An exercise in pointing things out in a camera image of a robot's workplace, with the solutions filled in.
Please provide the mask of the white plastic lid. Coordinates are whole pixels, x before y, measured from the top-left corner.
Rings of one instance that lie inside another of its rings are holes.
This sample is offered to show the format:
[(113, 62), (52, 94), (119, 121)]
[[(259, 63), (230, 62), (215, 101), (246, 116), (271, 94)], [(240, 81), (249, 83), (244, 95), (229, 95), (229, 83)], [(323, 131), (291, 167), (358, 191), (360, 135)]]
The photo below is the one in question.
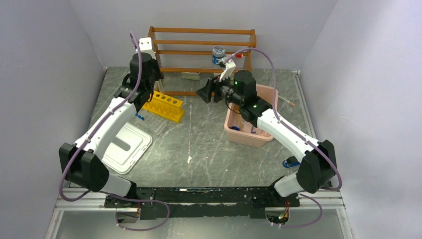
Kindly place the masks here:
[(152, 142), (150, 134), (127, 122), (111, 141), (102, 162), (118, 174), (128, 174)]

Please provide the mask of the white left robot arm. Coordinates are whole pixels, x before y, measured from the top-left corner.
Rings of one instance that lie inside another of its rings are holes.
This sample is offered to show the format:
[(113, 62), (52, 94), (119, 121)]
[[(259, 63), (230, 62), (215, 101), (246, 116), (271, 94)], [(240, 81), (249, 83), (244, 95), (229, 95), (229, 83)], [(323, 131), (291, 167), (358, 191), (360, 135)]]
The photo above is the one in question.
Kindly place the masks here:
[(102, 158), (121, 128), (151, 101), (155, 82), (163, 74), (158, 61), (145, 52), (134, 54), (129, 66), (130, 72), (115, 91), (108, 109), (81, 138), (59, 148), (62, 169), (59, 194), (66, 201), (74, 201), (63, 192), (63, 184), (68, 181), (88, 192), (114, 195), (125, 207), (137, 202), (136, 183), (110, 173)]

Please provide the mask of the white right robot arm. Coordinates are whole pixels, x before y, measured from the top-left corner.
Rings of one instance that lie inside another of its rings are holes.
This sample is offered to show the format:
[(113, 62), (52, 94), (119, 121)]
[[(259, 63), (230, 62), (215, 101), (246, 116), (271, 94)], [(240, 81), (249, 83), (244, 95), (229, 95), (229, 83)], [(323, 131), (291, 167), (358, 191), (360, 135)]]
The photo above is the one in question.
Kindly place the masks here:
[(299, 163), (295, 174), (276, 180), (269, 192), (269, 201), (281, 206), (289, 195), (298, 192), (315, 193), (338, 175), (335, 150), (329, 140), (319, 141), (294, 127), (275, 106), (257, 95), (256, 81), (249, 71), (238, 71), (234, 81), (221, 77), (209, 78), (196, 90), (205, 103), (224, 100), (238, 106), (241, 117), (285, 146)]

